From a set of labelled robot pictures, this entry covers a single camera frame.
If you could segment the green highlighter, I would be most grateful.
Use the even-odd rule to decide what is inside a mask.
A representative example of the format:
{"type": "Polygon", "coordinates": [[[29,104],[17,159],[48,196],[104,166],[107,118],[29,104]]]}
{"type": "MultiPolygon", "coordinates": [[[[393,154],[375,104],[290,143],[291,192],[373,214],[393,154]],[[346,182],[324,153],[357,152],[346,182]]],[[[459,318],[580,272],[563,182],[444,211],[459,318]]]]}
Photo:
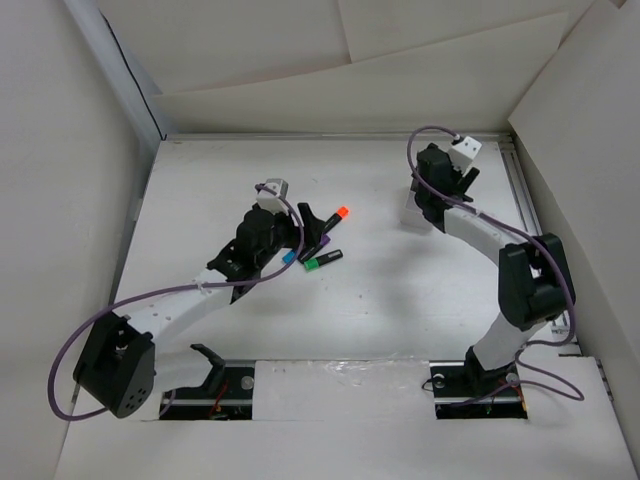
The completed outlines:
{"type": "Polygon", "coordinates": [[[340,249],[330,251],[320,256],[313,257],[304,262],[304,268],[307,272],[314,271],[327,264],[333,263],[343,258],[343,252],[340,249]]]}

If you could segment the orange highlighter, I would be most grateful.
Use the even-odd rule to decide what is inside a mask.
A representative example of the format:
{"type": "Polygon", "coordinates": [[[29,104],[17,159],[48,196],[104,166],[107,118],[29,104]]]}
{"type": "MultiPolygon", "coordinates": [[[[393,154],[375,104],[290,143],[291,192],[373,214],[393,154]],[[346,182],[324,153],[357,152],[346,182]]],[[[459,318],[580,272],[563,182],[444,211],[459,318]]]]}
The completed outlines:
{"type": "Polygon", "coordinates": [[[342,220],[344,220],[350,211],[346,206],[341,206],[336,212],[334,212],[328,220],[325,222],[323,234],[327,235],[333,230],[342,220]]]}

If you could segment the aluminium table rail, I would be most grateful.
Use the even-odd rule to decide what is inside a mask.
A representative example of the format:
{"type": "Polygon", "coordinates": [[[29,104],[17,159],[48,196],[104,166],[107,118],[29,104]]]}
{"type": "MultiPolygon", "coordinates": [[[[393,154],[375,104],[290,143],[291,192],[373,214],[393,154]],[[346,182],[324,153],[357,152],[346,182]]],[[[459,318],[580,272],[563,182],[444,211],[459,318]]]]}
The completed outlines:
{"type": "MultiPolygon", "coordinates": [[[[511,185],[512,195],[516,201],[517,209],[523,224],[522,229],[532,236],[541,235],[541,225],[526,183],[524,171],[519,161],[513,137],[509,134],[500,135],[498,145],[511,185]]],[[[556,342],[565,340],[569,333],[569,326],[569,317],[565,312],[549,326],[552,340],[556,342]]],[[[575,334],[570,343],[557,348],[559,356],[583,356],[575,334]]]]}

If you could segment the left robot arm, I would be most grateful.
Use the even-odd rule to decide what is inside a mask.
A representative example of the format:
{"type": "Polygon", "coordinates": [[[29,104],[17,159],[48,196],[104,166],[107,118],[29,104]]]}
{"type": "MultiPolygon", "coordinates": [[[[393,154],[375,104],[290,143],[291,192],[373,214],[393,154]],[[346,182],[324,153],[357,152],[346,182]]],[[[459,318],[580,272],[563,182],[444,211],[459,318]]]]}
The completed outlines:
{"type": "Polygon", "coordinates": [[[306,203],[297,211],[271,211],[253,205],[236,235],[183,290],[171,289],[148,306],[120,316],[98,316],[73,372],[73,379],[117,418],[136,412],[155,391],[217,394],[225,361],[195,343],[185,357],[164,353],[189,327],[244,297],[263,269],[283,249],[318,245],[326,223],[306,203]]]}

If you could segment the blue highlighter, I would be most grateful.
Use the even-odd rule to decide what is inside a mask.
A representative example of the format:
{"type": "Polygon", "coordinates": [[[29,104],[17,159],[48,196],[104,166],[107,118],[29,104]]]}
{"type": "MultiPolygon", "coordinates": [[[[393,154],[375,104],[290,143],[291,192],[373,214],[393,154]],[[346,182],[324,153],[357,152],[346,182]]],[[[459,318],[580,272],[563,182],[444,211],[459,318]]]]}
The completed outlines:
{"type": "Polygon", "coordinates": [[[296,253],[294,251],[290,251],[282,258],[282,261],[285,264],[289,264],[294,261],[295,256],[296,256],[296,253]]]}

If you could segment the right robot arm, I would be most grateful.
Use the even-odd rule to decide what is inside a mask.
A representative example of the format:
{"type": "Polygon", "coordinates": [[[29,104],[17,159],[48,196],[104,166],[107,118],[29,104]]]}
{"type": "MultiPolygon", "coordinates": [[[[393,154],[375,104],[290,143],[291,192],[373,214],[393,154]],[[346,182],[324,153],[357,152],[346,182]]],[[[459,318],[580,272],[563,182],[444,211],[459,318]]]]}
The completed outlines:
{"type": "Polygon", "coordinates": [[[554,234],[532,236],[472,204],[467,191],[479,171],[461,145],[431,143],[409,153],[413,201],[424,220],[490,260],[498,271],[499,311],[484,336],[466,352],[452,381],[455,405],[465,408],[519,390],[517,370],[536,333],[563,314],[575,314],[575,289],[563,243],[554,234]]]}

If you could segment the purple highlighter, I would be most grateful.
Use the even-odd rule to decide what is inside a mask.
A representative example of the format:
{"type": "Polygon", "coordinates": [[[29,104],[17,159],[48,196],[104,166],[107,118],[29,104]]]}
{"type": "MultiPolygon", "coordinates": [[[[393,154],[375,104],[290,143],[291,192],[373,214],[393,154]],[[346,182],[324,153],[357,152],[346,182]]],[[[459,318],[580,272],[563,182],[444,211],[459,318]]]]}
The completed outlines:
{"type": "Polygon", "coordinates": [[[306,262],[310,258],[314,257],[319,251],[321,251],[331,241],[328,235],[323,235],[319,243],[313,247],[309,247],[300,254],[298,260],[300,262],[306,262]]]}

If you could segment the white divided container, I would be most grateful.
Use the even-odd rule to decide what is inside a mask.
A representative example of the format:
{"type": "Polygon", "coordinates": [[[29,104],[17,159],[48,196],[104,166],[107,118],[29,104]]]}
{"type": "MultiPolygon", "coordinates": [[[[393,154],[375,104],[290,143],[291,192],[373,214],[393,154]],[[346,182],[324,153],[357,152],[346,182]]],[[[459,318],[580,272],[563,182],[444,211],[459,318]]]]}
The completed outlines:
{"type": "Polygon", "coordinates": [[[416,204],[415,192],[412,190],[407,192],[406,201],[400,214],[400,223],[404,227],[421,232],[433,230],[433,225],[424,218],[422,210],[416,204]]]}

